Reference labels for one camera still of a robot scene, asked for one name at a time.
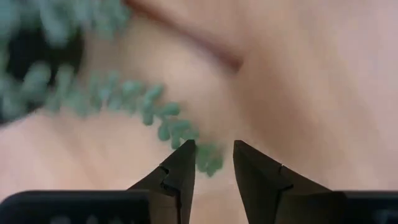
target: skin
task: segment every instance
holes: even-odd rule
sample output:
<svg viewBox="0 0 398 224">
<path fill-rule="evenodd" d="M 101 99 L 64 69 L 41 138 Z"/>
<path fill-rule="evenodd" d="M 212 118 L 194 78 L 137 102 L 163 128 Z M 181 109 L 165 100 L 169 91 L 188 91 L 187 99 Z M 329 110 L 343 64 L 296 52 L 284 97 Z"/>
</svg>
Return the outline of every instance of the skin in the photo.
<svg viewBox="0 0 398 224">
<path fill-rule="evenodd" d="M 333 189 L 398 187 L 398 2 L 129 3 L 236 69 L 231 94 L 280 162 Z"/>
</svg>

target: beige background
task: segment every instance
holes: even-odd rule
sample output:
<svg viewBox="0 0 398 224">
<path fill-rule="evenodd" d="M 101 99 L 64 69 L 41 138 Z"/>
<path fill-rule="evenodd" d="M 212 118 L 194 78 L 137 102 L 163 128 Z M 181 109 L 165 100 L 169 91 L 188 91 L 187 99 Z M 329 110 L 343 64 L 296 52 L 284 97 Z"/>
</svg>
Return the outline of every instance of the beige background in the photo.
<svg viewBox="0 0 398 224">
<path fill-rule="evenodd" d="M 193 16 L 194 26 L 178 17 L 192 7 L 161 9 L 190 32 L 224 43 L 217 45 L 243 61 L 239 70 L 136 17 L 116 43 L 87 38 L 83 81 L 89 70 L 117 68 L 125 78 L 165 83 L 165 100 L 181 102 L 205 139 L 225 145 L 224 169 L 212 179 L 197 174 L 192 223 L 247 223 L 234 180 L 234 139 L 331 189 L 397 189 L 398 3 L 249 2 L 239 11 L 245 19 Z M 230 26 L 229 35 L 220 28 Z M 126 189 L 171 153 L 156 127 L 122 113 L 81 120 L 39 111 L 0 130 L 0 197 L 26 189 Z"/>
</svg>

